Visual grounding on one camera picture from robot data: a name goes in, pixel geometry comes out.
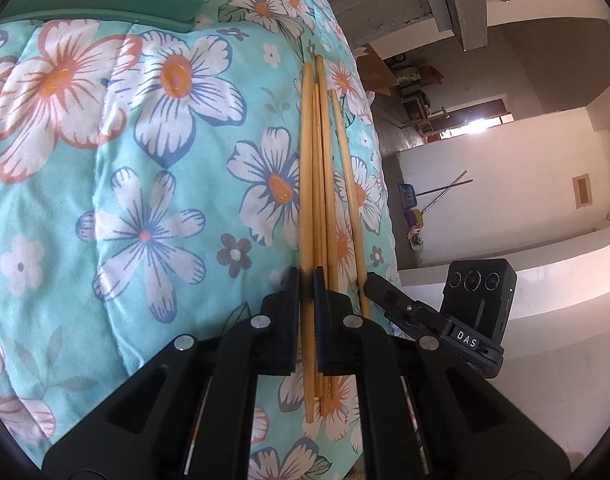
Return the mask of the wooden chopstick four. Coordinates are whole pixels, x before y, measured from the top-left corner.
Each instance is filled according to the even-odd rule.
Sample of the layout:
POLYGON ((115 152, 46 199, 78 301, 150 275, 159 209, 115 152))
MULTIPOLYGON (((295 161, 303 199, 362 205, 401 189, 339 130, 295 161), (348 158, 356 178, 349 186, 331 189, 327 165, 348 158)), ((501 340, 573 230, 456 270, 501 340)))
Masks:
POLYGON ((365 252, 363 251, 363 228, 361 227, 360 222, 360 213, 356 194, 356 182, 354 180, 352 159, 351 154, 349 154, 346 129, 342 117, 340 101, 337 97, 337 92, 335 92, 334 90, 329 90, 328 94, 332 102, 334 122, 335 126, 337 127, 337 140, 339 141, 341 161, 343 165, 345 194, 347 196, 349 220, 351 220, 353 242, 355 247, 360 310, 361 315, 364 318, 371 318, 371 302, 365 293, 365 285, 367 282, 368 273, 365 252))

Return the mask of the wooden chopstick three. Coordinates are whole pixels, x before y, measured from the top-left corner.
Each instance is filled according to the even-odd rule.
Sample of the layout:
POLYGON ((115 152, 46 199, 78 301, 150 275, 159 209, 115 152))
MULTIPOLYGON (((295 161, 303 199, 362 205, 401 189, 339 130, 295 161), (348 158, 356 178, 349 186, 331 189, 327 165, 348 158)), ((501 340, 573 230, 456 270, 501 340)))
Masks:
POLYGON ((315 57, 315 67, 318 80, 318 96, 320 105, 320 140, 322 154, 323 198, 325 199, 325 234, 327 250, 327 285, 330 290, 336 290, 339 284, 337 272, 337 246, 335 242, 335 203, 333 187, 333 165, 331 145, 331 118, 328 104, 327 76, 325 60, 319 54, 315 57))

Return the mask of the wooden chopstick one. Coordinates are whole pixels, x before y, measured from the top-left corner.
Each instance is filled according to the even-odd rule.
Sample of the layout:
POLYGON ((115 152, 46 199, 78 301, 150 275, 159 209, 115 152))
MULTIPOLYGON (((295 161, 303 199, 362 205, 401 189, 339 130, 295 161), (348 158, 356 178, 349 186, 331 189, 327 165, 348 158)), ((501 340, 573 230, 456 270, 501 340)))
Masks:
POLYGON ((301 144, 299 144, 299 267, 301 268, 301 343, 305 420, 312 424, 316 403, 316 341, 311 274, 314 269, 313 185, 314 70, 302 70, 301 144))

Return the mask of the broom and dustpan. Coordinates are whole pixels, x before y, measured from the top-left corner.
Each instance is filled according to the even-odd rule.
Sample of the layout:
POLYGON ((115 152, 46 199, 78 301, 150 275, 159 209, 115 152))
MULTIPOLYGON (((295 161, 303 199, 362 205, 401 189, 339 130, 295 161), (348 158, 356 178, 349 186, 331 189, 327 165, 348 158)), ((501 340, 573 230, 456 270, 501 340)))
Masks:
POLYGON ((410 183, 398 183, 399 199, 407 226, 406 240, 412 252, 417 254, 423 247, 422 231, 427 211, 454 188, 472 183, 473 179, 468 179, 468 174, 468 170, 463 170, 449 184, 420 192, 410 183))

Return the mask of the floral quilted cloth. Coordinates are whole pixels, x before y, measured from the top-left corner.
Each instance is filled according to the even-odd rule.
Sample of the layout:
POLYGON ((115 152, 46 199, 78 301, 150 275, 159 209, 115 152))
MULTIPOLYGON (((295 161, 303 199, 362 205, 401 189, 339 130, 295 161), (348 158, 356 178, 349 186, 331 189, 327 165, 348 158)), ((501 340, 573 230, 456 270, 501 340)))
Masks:
POLYGON ((209 0, 184 34, 0 25, 0 419, 33 463, 175 336, 216 337, 285 285, 315 58, 367 268, 397 282, 370 103, 328 0, 209 0))

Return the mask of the cardboard box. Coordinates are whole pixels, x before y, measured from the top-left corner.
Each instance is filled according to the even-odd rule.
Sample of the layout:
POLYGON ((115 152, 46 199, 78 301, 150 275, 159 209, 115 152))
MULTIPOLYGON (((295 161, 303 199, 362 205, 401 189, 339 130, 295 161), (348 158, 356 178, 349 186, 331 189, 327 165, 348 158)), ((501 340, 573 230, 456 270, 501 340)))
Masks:
POLYGON ((353 53, 363 89, 389 96, 391 90, 398 85, 389 66, 378 56, 370 44, 357 47, 353 53))

